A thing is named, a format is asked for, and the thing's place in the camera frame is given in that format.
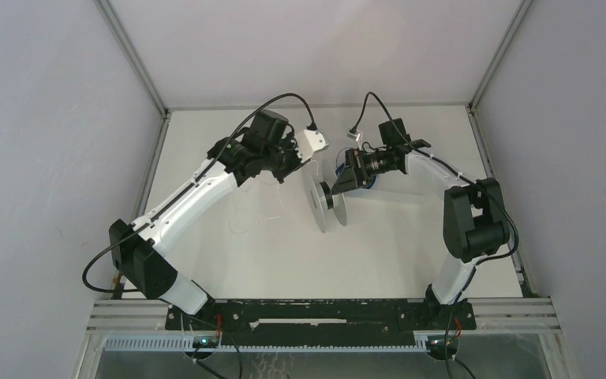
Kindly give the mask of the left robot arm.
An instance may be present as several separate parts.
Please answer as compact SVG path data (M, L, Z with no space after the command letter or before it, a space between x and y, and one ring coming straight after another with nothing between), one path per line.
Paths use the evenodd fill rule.
M274 111L252 113L228 137L217 141L192 177L150 212L109 229L114 267L141 294L185 312L194 328L215 319L211 296L167 259L181 234L214 203L263 171L278 182L326 148L315 123L297 132Z

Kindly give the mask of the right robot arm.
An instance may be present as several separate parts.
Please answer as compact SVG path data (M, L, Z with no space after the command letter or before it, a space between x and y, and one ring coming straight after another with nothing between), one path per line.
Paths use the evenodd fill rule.
M511 223L499 183L473 181L428 152L429 143L412 140L400 118L379 124L383 147L345 152L344 168L330 188L337 196L366 187L380 174L400 171L425 181L443 202L443 241L448 255L436 279L427 287L425 320L446 328L456 316L454 305L465 298L477 266L508 243Z

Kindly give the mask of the white cable spool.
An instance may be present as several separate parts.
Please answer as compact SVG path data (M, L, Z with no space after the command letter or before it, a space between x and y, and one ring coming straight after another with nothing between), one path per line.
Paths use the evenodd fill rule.
M335 173L326 161L311 160L302 168L305 198L309 203L313 218L322 233L327 231L330 216L343 227L348 224L345 196L332 194Z

